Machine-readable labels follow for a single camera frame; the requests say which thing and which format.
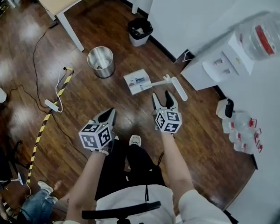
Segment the jeans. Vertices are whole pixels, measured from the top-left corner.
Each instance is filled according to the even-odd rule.
[[[130,172],[124,171],[126,158]],[[112,152],[105,159],[95,200],[128,187],[151,184],[165,186],[160,167],[143,148],[115,140]]]
[[[21,213],[31,224],[45,224],[49,222],[54,205],[55,200],[42,189],[25,201]]]

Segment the desk leg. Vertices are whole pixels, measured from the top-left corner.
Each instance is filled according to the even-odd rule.
[[[46,12],[47,12],[47,14],[49,15],[49,17],[50,17],[53,21],[56,20],[56,17],[55,17],[52,13],[50,13],[50,11],[46,10]]]
[[[138,0],[133,0],[132,13],[136,14],[138,12]]]
[[[77,37],[76,33],[74,32],[73,28],[71,28],[71,26],[69,24],[69,21],[64,16],[64,13],[63,12],[58,13],[57,17],[58,17],[59,21],[61,22],[61,24],[63,25],[64,29],[67,31],[67,33],[69,34],[69,36],[71,37],[71,39],[75,43],[75,45],[82,52],[84,50],[84,47],[81,44],[81,42],[80,42],[79,38]]]
[[[14,2],[12,1],[12,0],[7,0],[8,1],[8,3],[13,7],[13,8],[15,8],[15,4],[14,4]]]

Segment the wooden floor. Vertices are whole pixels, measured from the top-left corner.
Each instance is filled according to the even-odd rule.
[[[35,53],[41,100],[55,98],[59,70],[72,67],[75,74],[62,95],[63,112],[55,118],[83,150],[78,138],[81,127],[98,112],[115,107],[119,138],[128,141],[132,134],[142,137],[143,147],[157,162],[162,152],[160,134],[154,130],[151,94],[163,97],[168,89],[175,94],[182,113],[183,125],[176,143],[183,154],[195,187],[219,208],[224,209],[241,191],[255,168],[249,155],[233,150],[223,134],[221,120],[215,115],[218,95],[211,89],[196,92],[181,77],[182,65],[173,64],[156,46],[148,42],[142,47],[131,45],[127,23],[136,16],[117,0],[84,0],[71,8],[66,16],[85,47],[81,53],[61,25],[49,29]],[[22,0],[16,9],[9,8],[0,18],[0,86],[7,92],[19,84],[35,98],[33,50],[38,39],[52,24],[44,9]],[[107,46],[114,53],[116,71],[111,78],[99,79],[87,65],[87,54],[96,46]],[[171,85],[150,89],[132,96],[123,79],[125,74],[144,68],[152,81],[165,74],[176,76],[189,97],[183,102]],[[44,113],[20,87],[13,91],[8,107],[0,112],[0,135],[8,133],[14,141],[23,140],[19,158],[29,163],[35,138]],[[73,148],[70,140],[50,118],[36,154],[32,186],[38,180],[53,185],[63,180],[57,196],[64,195],[75,183],[86,159]],[[27,186],[18,182],[3,192],[12,207],[23,202]]]

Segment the yellow black caution tape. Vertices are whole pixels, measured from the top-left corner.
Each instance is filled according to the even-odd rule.
[[[60,90],[59,93],[58,93],[58,96],[61,96],[61,95],[62,95],[62,93],[63,93],[63,91],[64,91],[64,89],[65,89],[67,83],[70,81],[71,77],[72,77],[73,74],[74,74],[74,70],[73,70],[72,68],[64,67],[64,70],[70,70],[71,73],[70,73],[70,75],[66,78],[66,80],[64,81],[63,86],[62,86],[61,90]],[[54,102],[55,105],[58,103],[58,96],[57,96],[56,99],[55,99],[55,102]],[[47,124],[47,122],[48,122],[48,120],[49,120],[49,118],[50,118],[52,112],[53,112],[53,110],[50,109],[49,112],[48,112],[48,114],[46,115],[46,117],[43,119],[42,127],[41,127],[41,129],[40,129],[40,131],[39,131],[39,133],[38,133],[38,135],[37,135],[37,138],[36,138],[36,141],[35,141],[35,144],[34,144],[34,148],[33,148],[33,153],[32,153],[32,157],[31,157],[31,161],[30,161],[30,167],[29,167],[29,173],[28,173],[27,183],[30,183],[30,180],[31,180],[31,173],[32,173],[32,168],[33,168],[33,162],[34,162],[34,160],[35,160],[35,154],[36,154],[36,151],[37,151],[37,145],[38,145],[39,141],[41,140],[42,132],[43,132],[43,130],[45,129],[46,124]]]

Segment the person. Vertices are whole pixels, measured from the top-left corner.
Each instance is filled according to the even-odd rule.
[[[88,223],[88,220],[82,219],[81,211],[89,210],[86,206],[94,200],[97,200],[96,210],[110,210],[142,204],[148,199],[149,202],[160,201],[161,207],[127,217],[130,223],[174,224],[176,220],[173,195],[178,202],[182,223],[230,224],[228,217],[219,208],[195,190],[191,174],[174,137],[169,133],[161,133],[161,138],[171,189],[166,187],[161,169],[141,148],[139,136],[133,135],[129,145],[117,138],[109,155],[105,150],[91,154],[70,192],[64,224]],[[126,158],[130,172],[124,171]],[[97,220],[97,224],[116,222],[115,218]]]
[[[40,190],[25,201],[16,220],[7,215],[0,195],[0,224],[7,224],[8,221],[17,224],[45,224],[49,222],[53,208],[58,201],[51,194],[59,189],[61,183],[58,181],[53,189],[45,182],[39,181],[37,184]]]

